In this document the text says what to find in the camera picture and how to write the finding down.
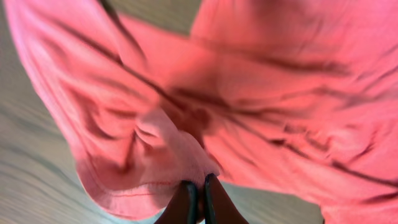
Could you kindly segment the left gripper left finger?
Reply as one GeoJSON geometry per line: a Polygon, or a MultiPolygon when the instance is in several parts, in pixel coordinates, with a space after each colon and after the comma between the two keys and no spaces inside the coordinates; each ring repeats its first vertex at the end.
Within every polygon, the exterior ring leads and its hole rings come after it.
{"type": "Polygon", "coordinates": [[[182,181],[154,224],[196,224],[198,192],[194,183],[182,181]]]}

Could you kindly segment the red t-shirt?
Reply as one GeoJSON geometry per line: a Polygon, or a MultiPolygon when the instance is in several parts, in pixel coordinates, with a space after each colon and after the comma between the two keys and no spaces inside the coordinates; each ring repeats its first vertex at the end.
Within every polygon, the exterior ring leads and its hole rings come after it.
{"type": "Polygon", "coordinates": [[[203,1],[188,36],[104,1],[6,1],[88,195],[140,220],[230,184],[397,222],[397,2],[203,1]]]}

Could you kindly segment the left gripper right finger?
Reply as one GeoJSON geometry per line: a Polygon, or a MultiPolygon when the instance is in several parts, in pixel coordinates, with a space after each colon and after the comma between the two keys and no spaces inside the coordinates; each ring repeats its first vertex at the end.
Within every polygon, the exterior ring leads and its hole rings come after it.
{"type": "Polygon", "coordinates": [[[203,190],[206,224],[249,224],[239,213],[216,175],[206,176],[203,190]]]}

